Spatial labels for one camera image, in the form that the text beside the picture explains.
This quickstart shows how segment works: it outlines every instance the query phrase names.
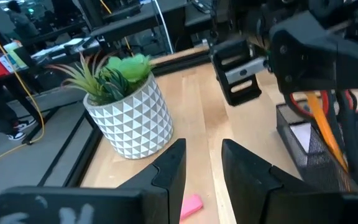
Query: wooden table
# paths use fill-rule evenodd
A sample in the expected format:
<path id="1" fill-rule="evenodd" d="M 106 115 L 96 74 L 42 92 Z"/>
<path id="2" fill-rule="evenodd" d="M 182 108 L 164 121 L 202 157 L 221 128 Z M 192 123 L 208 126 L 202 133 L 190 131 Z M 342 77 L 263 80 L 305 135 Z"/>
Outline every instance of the wooden table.
<path id="1" fill-rule="evenodd" d="M 263 72 L 257 78 L 262 90 L 261 96 L 237 107 L 226 103 L 211 64 L 157 79 L 173 118 L 174 135 L 171 143 L 178 138 L 186 138 L 187 142 L 184 197 L 199 194 L 204 202 L 204 209 L 182 223 L 236 223 L 223 177 L 222 139 L 235 140 L 299 178 L 276 131 L 275 105 L 284 100 L 277 89 L 275 77 Z M 141 160 L 127 160 L 117 154 L 104 138 L 82 186 L 117 187 L 150 164 L 159 154 Z"/>

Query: black metal frame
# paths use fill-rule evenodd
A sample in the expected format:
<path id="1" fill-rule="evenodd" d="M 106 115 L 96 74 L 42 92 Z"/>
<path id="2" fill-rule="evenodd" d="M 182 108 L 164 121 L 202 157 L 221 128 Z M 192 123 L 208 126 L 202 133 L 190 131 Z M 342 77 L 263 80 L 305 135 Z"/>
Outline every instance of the black metal frame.
<path id="1" fill-rule="evenodd" d="M 173 60 L 168 60 L 166 62 L 156 64 L 156 67 L 153 69 L 153 73 L 156 77 L 167 75 L 169 73 L 177 72 L 179 70 L 184 70 L 187 68 L 195 67 L 202 65 L 204 63 L 209 63 L 209 50 L 198 52 L 191 55 L 186 55 L 183 57 L 175 58 Z M 62 187 L 80 187 L 81 183 L 86 175 L 86 172 L 93 160 L 96 151 L 98 150 L 99 143 L 103 138 L 103 134 L 94 123 L 87 111 L 85 113 L 85 118 L 92 125 L 92 132 L 88 137 L 85 145 L 83 146 L 80 155 L 78 156 L 74 166 L 71 168 L 71 171 L 66 178 Z"/>

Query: black mesh pencil holder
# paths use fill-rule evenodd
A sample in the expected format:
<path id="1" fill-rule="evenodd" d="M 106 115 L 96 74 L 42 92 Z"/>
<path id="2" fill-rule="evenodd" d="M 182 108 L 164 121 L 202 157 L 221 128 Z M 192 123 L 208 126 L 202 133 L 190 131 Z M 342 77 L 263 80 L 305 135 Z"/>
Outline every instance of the black mesh pencil holder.
<path id="1" fill-rule="evenodd" d="M 305 105 L 306 101 L 299 101 L 298 104 Z M 308 149 L 305 149 L 291 127 L 307 122 L 286 104 L 277 105 L 276 112 L 277 131 L 303 181 L 324 192 L 358 192 L 357 184 L 333 158 L 321 135 L 312 125 L 310 125 Z"/>

